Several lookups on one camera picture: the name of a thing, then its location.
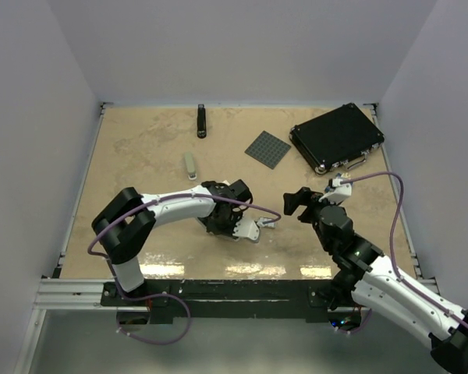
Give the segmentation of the grey staple tray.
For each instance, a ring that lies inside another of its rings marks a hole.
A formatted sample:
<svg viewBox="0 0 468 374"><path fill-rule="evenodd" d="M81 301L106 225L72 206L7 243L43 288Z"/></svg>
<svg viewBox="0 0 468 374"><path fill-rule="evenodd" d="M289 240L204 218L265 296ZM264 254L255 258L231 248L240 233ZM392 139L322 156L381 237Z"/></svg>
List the grey staple tray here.
<svg viewBox="0 0 468 374"><path fill-rule="evenodd" d="M259 217L257 219L257 226L260 228L274 229L276 227L276 223L271 218Z"/></svg>

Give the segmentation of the beige green stapler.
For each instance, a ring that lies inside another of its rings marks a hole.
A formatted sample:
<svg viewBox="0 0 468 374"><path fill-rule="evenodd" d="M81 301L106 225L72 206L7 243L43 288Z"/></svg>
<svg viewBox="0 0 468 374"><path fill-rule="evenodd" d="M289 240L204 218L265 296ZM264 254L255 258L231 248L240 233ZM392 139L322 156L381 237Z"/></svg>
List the beige green stapler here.
<svg viewBox="0 0 468 374"><path fill-rule="evenodd" d="M184 163L186 165L186 173L189 180L197 179L197 169L191 152L184 153Z"/></svg>

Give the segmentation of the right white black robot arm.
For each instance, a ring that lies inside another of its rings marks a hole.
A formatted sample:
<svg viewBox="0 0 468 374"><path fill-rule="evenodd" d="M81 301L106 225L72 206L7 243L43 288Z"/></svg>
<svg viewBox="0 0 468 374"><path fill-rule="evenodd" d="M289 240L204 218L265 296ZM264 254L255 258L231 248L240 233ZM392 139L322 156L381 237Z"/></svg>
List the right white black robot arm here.
<svg viewBox="0 0 468 374"><path fill-rule="evenodd" d="M311 224L339 272L331 281L330 303L365 306L411 333L449 373L468 373L468 308L434 293L390 257L358 235L346 210L329 196L302 187L284 193L284 213L305 209L298 219Z"/></svg>

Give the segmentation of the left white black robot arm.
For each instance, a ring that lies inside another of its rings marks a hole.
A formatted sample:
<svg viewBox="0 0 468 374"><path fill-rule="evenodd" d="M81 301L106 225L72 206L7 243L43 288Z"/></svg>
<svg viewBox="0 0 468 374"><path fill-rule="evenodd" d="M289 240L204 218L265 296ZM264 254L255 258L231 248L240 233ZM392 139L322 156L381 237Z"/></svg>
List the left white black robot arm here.
<svg viewBox="0 0 468 374"><path fill-rule="evenodd" d="M259 241L257 223L245 217L237 204L253 202L253 195L240 179L232 184L203 182L189 190L161 195L139 194L133 187L124 188L96 216L91 227L98 235L123 214L154 200L155 205L134 212L129 223L117 223L101 238L120 285L118 295L127 305L139 305L145 299L138 253L154 228L193 218L212 235L234 241Z"/></svg>

